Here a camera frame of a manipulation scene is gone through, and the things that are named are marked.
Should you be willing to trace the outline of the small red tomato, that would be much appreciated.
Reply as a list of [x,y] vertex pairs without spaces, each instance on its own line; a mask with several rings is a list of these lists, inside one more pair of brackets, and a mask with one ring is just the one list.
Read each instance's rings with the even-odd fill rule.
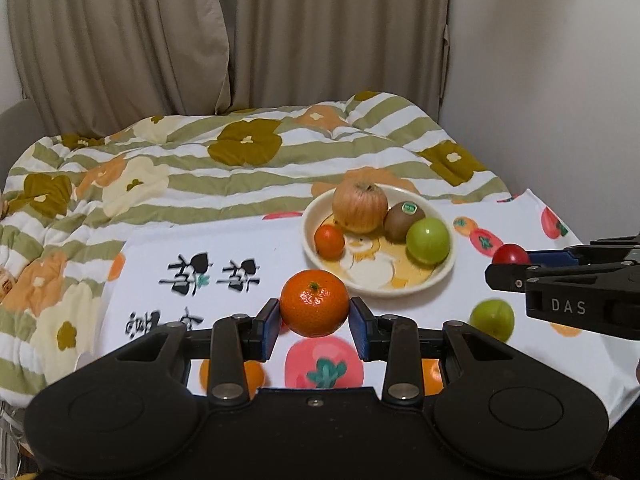
[[517,244],[503,244],[494,253],[492,264],[529,264],[528,252]]

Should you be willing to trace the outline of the green apple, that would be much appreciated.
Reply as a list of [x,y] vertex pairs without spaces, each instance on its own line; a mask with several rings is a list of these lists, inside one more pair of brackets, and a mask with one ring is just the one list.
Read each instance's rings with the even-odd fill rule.
[[487,299],[472,310],[469,324],[501,342],[507,342],[514,331],[514,311],[504,300]]
[[427,266],[444,261],[450,253],[450,235],[445,223],[428,217],[408,229],[406,246],[409,255]]

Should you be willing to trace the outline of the small mandarin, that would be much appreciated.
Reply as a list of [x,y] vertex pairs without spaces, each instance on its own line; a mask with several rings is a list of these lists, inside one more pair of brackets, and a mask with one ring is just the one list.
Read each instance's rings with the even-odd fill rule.
[[323,270],[300,271],[289,278],[281,290],[279,304],[283,323],[307,338],[333,334],[349,315],[346,286]]
[[341,259],[345,248],[344,234],[337,226],[324,224],[314,232],[314,246],[323,259]]

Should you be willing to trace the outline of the small mandarin front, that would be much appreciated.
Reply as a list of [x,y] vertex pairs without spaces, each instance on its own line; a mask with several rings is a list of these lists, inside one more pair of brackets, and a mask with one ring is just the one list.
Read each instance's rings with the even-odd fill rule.
[[323,259],[341,259],[345,248],[344,234],[337,226],[324,224],[314,232],[314,246]]

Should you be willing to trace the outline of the brown kiwi with sticker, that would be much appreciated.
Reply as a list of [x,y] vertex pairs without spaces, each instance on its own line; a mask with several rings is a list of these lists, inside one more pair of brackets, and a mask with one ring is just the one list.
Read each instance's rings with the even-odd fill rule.
[[409,229],[424,218],[425,212],[415,202],[404,200],[394,205],[387,211],[383,222],[386,240],[394,244],[405,243]]

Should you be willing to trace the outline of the red yellow apple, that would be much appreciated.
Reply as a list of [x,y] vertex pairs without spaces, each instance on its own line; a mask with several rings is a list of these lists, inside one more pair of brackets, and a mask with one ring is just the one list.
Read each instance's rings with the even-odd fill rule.
[[366,180],[346,180],[333,193],[334,220],[346,231],[367,234],[384,221],[388,200],[377,184]]

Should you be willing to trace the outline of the large orange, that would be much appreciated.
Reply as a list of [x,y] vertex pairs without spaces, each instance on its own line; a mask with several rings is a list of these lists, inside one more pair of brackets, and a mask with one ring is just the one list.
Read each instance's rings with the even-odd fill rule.
[[424,391],[427,396],[439,394],[444,388],[442,383],[442,375],[439,369],[438,359],[423,359],[422,374],[424,382]]

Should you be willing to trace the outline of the white fruit print cloth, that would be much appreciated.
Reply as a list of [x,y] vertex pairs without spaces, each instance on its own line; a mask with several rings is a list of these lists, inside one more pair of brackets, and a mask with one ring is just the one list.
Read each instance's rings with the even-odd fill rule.
[[[515,413],[530,428],[613,426],[639,396],[638,339],[531,318],[524,292],[491,289],[485,281],[503,244],[526,252],[576,245],[570,236],[548,237],[540,200],[523,194],[509,203],[418,206],[425,218],[454,229],[457,259],[448,278],[395,298],[354,295],[346,288],[349,300],[361,298],[374,315],[397,314],[416,323],[422,360],[439,360],[442,391],[424,391],[422,401],[383,401],[386,363],[360,359],[348,317],[333,334],[307,338],[290,330],[281,315],[272,355],[260,363],[269,387],[296,396],[363,393],[398,410],[429,410],[441,425],[456,416],[502,419]],[[209,360],[215,322],[235,313],[255,316],[269,299],[280,301],[293,275],[322,270],[304,253],[302,215],[135,232],[112,285],[99,356],[112,363],[137,361],[146,378],[176,382],[189,396],[208,401],[198,371]],[[472,310],[487,299],[504,300],[514,311],[507,342],[469,324]]]

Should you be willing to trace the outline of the cream duck plate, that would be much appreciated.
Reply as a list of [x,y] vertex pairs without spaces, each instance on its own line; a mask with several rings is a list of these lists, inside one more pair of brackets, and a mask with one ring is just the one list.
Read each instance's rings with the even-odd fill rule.
[[316,251],[314,233],[333,222],[333,194],[329,190],[314,198],[302,215],[300,236],[310,264],[335,274],[352,294],[378,298],[417,294],[448,278],[457,259],[453,228],[447,229],[449,254],[434,266],[413,260],[404,244],[389,242],[381,230],[363,235],[347,233],[341,259],[322,258]]

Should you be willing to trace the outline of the floral striped quilt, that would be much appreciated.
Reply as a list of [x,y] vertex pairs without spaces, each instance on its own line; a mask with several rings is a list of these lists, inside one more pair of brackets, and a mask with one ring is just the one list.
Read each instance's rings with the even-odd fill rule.
[[348,178],[454,204],[509,194],[420,107],[386,92],[36,141],[3,193],[2,401],[24,408],[93,350],[104,287],[138,226],[300,211]]

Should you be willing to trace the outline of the beige curtain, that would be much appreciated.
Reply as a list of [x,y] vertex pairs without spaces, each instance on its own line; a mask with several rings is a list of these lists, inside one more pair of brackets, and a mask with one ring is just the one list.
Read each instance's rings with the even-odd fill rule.
[[24,95],[52,134],[153,115],[404,96],[439,112],[449,0],[6,0]]

